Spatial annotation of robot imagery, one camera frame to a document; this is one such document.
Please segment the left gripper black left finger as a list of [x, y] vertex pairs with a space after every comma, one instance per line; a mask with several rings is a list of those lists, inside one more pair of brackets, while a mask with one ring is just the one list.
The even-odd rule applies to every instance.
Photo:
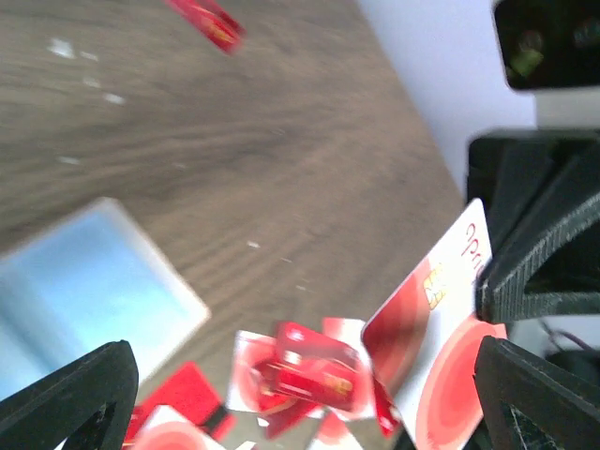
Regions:
[[129, 343], [108, 342], [4, 399], [1, 447], [120, 449], [138, 386]]

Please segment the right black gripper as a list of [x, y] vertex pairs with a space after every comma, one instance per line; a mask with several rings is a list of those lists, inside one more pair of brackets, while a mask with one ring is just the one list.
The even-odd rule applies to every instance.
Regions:
[[480, 320], [598, 313], [598, 132], [492, 130], [469, 146], [466, 188], [493, 252], [475, 290]]

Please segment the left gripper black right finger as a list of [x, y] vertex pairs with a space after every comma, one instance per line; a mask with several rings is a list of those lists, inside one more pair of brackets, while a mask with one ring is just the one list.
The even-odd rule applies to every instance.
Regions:
[[493, 449], [597, 449], [599, 381], [485, 337], [474, 382]]

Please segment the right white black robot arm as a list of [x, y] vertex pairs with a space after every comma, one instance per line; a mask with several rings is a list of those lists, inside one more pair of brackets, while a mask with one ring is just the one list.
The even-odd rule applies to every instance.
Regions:
[[[510, 87], [574, 95], [599, 84], [595, 1], [501, 1], [494, 10]], [[599, 310], [599, 128], [499, 129], [469, 146], [467, 196], [483, 202], [493, 259], [479, 278], [490, 323]]]

